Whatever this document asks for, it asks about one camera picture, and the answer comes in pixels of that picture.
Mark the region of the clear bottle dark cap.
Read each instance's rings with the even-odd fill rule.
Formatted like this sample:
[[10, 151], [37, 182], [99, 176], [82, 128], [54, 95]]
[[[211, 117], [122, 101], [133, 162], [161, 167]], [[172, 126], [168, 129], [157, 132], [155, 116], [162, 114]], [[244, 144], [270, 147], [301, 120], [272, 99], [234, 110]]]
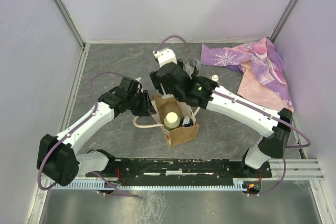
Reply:
[[198, 76], [201, 68], [201, 62], [198, 59], [191, 59], [185, 66], [185, 71], [192, 77], [193, 75]]

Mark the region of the brown canvas tote bag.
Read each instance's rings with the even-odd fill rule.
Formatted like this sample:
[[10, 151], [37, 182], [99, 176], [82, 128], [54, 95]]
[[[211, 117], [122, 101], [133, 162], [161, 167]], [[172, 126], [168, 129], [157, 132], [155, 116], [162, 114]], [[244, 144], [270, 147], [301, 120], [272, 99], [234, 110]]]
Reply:
[[[195, 111], [186, 103], [179, 102], [172, 95], [160, 96], [155, 94], [152, 97], [152, 105], [156, 111], [156, 114], [152, 115], [154, 124], [141, 125], [138, 123], [138, 117], [134, 117], [133, 125], [140, 129], [160, 128], [163, 132], [165, 141], [168, 147], [184, 144], [196, 138], [198, 134], [199, 124], [196, 121], [196, 114], [199, 109]], [[178, 123], [180, 123], [185, 117], [189, 117], [191, 120], [191, 126], [178, 126], [173, 130], [169, 130], [164, 125], [164, 119], [170, 113], [174, 112], [178, 116]]]

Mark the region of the amber bottle white cap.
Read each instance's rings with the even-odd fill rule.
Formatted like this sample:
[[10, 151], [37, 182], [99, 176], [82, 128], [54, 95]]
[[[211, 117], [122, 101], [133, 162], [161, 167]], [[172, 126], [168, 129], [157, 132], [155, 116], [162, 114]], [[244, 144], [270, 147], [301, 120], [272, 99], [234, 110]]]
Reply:
[[219, 76], [218, 75], [216, 75], [216, 74], [212, 75], [211, 80], [216, 82], [217, 84], [219, 84]]

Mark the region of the purple pink patterned cloth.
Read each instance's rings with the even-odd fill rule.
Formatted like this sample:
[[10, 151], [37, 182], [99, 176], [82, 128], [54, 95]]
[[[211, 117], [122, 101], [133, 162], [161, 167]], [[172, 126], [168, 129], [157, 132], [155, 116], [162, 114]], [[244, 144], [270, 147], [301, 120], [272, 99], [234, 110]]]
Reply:
[[268, 38], [224, 48], [203, 44], [201, 64], [241, 71], [243, 78], [237, 94], [246, 100], [277, 111], [294, 111], [283, 76], [284, 61]]

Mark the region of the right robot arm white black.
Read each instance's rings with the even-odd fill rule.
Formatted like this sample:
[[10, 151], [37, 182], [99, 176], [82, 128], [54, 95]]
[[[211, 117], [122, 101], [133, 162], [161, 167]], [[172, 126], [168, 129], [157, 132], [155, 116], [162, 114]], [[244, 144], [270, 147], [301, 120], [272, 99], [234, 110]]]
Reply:
[[151, 72], [150, 78], [160, 94], [171, 94], [189, 106], [226, 115], [260, 134], [260, 140], [240, 164], [244, 176], [253, 177], [271, 158], [283, 158], [291, 132], [289, 109], [276, 111], [249, 102], [207, 77], [188, 75], [181, 63], [167, 63]]

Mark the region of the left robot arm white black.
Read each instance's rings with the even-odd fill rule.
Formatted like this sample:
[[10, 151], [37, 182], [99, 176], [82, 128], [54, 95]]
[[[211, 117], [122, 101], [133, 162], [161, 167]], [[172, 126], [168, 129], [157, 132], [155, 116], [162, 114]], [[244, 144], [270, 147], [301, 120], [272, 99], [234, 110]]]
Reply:
[[123, 77], [118, 86], [97, 98], [94, 106], [73, 125], [55, 136], [43, 136], [37, 157], [38, 184], [42, 175], [61, 186], [69, 185], [78, 175], [92, 172], [112, 176], [116, 171], [112, 155], [105, 151], [78, 152], [98, 130], [126, 111], [138, 117], [156, 113], [148, 91], [129, 77]]

